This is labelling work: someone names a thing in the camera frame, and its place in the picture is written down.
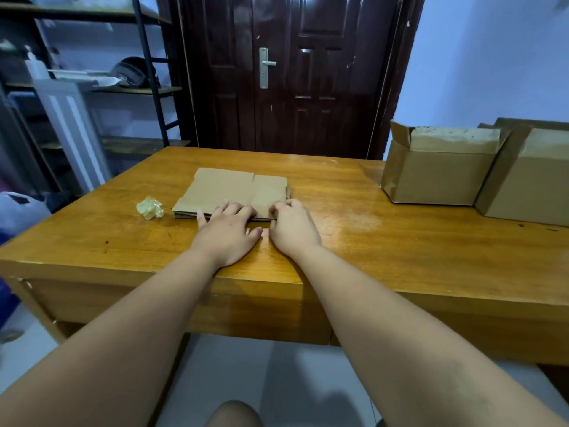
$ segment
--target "flattened cardboard box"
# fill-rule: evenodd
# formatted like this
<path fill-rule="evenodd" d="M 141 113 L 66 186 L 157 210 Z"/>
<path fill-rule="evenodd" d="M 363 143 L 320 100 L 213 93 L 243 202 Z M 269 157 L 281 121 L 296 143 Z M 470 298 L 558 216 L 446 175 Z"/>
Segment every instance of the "flattened cardboard box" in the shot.
<path fill-rule="evenodd" d="M 175 217 L 195 219 L 197 210 L 201 209 L 204 214 L 210 215 L 215 207 L 227 199 L 230 203 L 251 205 L 257 210 L 253 220 L 263 222 L 274 219 L 268 211 L 273 202 L 289 198 L 285 177 L 199 168 L 194 175 L 194 182 L 172 210 Z"/>
<path fill-rule="evenodd" d="M 569 226 L 569 123 L 498 119 L 512 133 L 475 207 L 487 217 Z"/>
<path fill-rule="evenodd" d="M 391 122 L 381 188 L 395 203 L 473 205 L 504 140 L 498 128 L 410 128 Z"/>

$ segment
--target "wooden desk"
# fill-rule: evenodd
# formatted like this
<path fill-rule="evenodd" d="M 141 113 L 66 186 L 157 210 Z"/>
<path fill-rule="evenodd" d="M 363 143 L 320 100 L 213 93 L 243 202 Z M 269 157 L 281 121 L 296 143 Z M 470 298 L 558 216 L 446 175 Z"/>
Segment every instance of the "wooden desk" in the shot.
<path fill-rule="evenodd" d="M 288 177 L 323 244 L 492 356 L 569 365 L 569 230 L 465 207 L 393 205 L 382 162 L 170 147 L 0 249 L 0 273 L 59 340 L 187 249 L 170 211 L 199 167 Z M 146 196 L 167 214 L 145 221 Z M 189 331 L 328 344 L 313 289 L 267 238 L 221 270 Z"/>

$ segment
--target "forearm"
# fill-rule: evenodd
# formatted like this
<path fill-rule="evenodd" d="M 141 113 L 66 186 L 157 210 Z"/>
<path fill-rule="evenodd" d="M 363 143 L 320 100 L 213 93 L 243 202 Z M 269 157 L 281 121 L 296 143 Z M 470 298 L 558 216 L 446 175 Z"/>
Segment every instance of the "forearm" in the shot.
<path fill-rule="evenodd" d="M 294 259 L 390 425 L 565 425 L 458 334 L 330 251 Z"/>
<path fill-rule="evenodd" d="M 10 387 L 4 425 L 146 424 L 215 271 L 194 251 L 176 258 Z"/>

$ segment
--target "white wall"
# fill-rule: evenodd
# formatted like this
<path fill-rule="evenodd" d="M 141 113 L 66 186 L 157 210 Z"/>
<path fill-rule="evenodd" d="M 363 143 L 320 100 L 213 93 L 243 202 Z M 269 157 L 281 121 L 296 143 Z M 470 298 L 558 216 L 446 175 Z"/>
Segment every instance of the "white wall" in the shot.
<path fill-rule="evenodd" d="M 497 117 L 569 121 L 569 8 L 559 4 L 425 0 L 394 119 L 464 128 Z"/>
<path fill-rule="evenodd" d="M 140 0 L 158 11 L 156 0 Z M 115 64 L 129 56 L 143 57 L 142 45 L 135 24 L 105 24 L 75 21 L 48 21 L 44 33 L 50 46 L 59 50 L 61 68 L 67 70 L 110 71 Z M 165 57 L 164 43 L 158 26 L 146 26 L 150 52 Z M 154 64 L 160 85 L 170 85 L 166 64 Z M 174 99 L 161 99 L 166 123 L 174 121 Z M 91 93 L 88 104 L 102 135 L 161 138 L 158 119 L 151 95 Z M 179 139 L 177 127 L 168 137 Z"/>

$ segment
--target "floor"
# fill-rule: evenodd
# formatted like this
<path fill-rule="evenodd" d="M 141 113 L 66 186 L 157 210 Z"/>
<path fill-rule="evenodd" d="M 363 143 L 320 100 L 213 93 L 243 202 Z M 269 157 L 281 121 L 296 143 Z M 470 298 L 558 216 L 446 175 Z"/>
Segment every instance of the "floor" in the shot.
<path fill-rule="evenodd" d="M 24 334 L 0 345 L 0 393 L 57 346 L 22 306 L 4 329 Z M 498 365 L 569 421 L 569 405 L 536 366 Z M 231 399 L 257 409 L 267 427 L 374 427 L 381 419 L 341 348 L 195 334 L 158 426 L 203 425 Z"/>

